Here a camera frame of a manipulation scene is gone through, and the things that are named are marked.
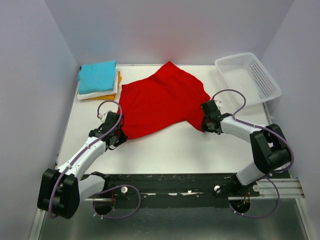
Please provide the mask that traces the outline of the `red t shirt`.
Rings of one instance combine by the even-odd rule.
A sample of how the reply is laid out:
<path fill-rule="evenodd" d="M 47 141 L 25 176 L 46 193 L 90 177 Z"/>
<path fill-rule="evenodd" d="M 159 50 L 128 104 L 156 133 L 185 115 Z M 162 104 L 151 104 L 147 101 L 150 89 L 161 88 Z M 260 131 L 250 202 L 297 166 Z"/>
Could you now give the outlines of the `red t shirt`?
<path fill-rule="evenodd" d="M 130 140 L 183 121 L 201 130 L 201 105 L 210 98 L 199 79 L 168 61 L 153 75 L 122 85 L 122 129 Z"/>

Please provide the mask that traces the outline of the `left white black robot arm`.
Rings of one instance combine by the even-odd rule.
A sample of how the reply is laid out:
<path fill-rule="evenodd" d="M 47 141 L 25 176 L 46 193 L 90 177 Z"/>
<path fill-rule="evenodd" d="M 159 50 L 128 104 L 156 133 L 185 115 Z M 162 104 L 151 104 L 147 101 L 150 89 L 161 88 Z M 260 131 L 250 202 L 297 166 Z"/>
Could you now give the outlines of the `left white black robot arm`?
<path fill-rule="evenodd" d="M 92 129 L 84 145 L 71 159 L 57 169 L 48 168 L 42 175 L 37 199 L 37 208 L 52 217 L 70 219 L 81 201 L 97 194 L 104 198 L 110 194 L 111 185 L 101 174 L 86 177 L 85 172 L 107 150 L 112 150 L 127 141 L 122 127 L 125 118 L 120 113 L 109 111 L 104 122 Z"/>

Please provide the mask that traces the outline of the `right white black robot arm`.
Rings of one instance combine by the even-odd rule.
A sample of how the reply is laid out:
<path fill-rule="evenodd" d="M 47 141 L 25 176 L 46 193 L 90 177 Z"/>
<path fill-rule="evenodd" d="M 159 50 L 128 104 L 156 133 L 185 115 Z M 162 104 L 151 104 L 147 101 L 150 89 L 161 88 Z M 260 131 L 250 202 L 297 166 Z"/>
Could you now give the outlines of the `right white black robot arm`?
<path fill-rule="evenodd" d="M 259 126 L 245 123 L 230 113 L 222 114 L 214 100 L 203 103 L 201 108 L 204 113 L 201 130 L 218 135 L 229 134 L 251 146 L 253 162 L 233 174 L 227 184 L 234 195 L 243 195 L 249 184 L 292 163 L 293 151 L 277 124 Z"/>

